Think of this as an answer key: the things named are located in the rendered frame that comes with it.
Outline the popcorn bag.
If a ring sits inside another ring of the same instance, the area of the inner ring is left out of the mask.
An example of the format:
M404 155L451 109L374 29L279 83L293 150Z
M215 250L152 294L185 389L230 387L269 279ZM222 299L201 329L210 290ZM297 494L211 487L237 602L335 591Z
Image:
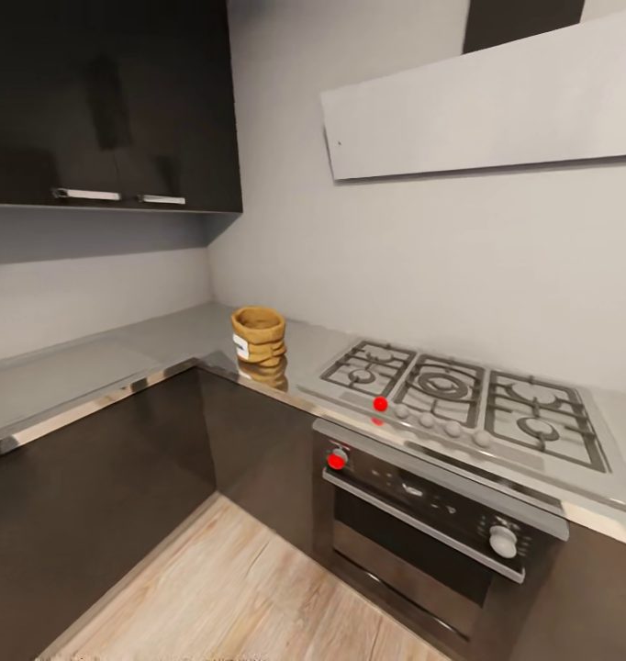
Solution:
M286 353L285 315L266 306L244 306L231 315L233 342L244 363L276 366Z

